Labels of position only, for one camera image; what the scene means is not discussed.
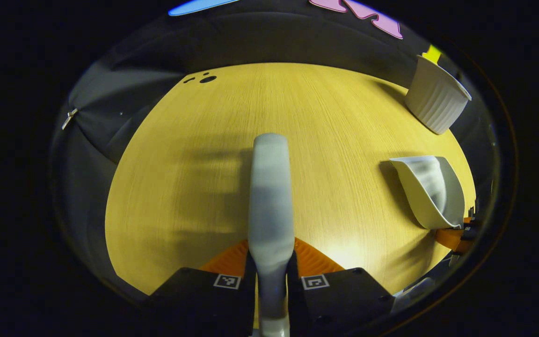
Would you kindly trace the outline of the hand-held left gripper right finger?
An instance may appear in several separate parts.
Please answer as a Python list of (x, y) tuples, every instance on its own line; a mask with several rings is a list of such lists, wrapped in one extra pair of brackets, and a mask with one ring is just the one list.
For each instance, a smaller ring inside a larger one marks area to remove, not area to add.
[(365, 269), (345, 269), (296, 238), (287, 263), (292, 337), (343, 337), (391, 313), (395, 297)]

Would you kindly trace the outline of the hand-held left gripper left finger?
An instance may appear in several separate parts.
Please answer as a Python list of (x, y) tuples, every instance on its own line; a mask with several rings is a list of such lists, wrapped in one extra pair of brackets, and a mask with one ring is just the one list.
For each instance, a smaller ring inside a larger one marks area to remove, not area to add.
[(249, 337), (256, 266), (246, 240), (202, 267), (181, 267), (150, 296), (153, 337)]

